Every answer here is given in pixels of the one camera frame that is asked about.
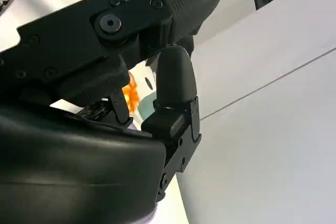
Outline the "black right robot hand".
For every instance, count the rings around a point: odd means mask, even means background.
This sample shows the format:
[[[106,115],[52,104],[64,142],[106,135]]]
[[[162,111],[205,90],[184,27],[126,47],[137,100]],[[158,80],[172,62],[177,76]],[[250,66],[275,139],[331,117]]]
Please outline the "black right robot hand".
[[[220,0],[81,0],[1,52],[1,223],[132,223],[201,141],[184,38]]]

